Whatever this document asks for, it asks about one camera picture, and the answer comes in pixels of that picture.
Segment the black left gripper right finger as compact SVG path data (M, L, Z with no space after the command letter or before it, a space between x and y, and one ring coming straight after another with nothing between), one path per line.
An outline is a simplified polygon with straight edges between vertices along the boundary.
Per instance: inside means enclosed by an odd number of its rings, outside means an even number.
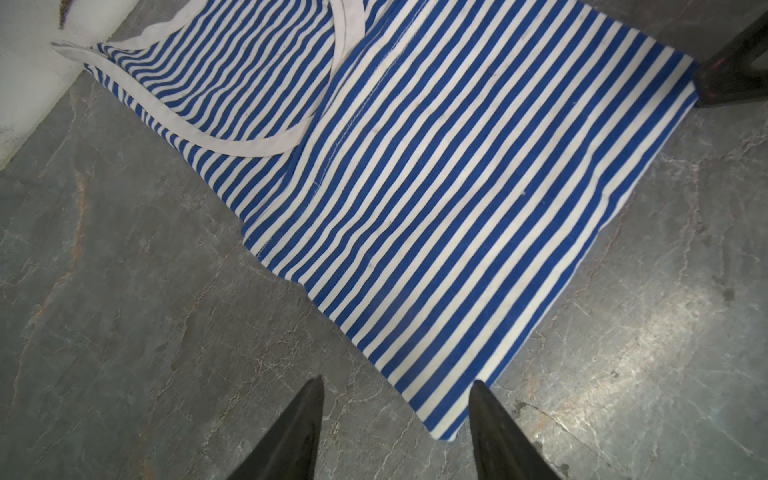
M472 384L468 412L479 479L559 478L480 380Z

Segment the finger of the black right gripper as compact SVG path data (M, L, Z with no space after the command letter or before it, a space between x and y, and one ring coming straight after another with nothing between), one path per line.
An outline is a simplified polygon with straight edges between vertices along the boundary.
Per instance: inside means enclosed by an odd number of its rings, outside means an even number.
M698 108L767 100L767 69L754 62L767 52L767 13L701 63L693 77Z

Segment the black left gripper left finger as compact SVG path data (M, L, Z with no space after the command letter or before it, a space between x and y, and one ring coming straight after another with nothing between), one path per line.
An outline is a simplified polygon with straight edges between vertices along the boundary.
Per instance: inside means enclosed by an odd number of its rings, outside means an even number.
M307 381L228 479L313 479L324 404L321 376Z

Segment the blue white striped tank top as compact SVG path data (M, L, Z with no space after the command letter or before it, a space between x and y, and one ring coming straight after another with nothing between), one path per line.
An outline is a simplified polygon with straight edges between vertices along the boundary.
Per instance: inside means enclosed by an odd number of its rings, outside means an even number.
M59 43L451 440L697 99L579 1L191 1Z

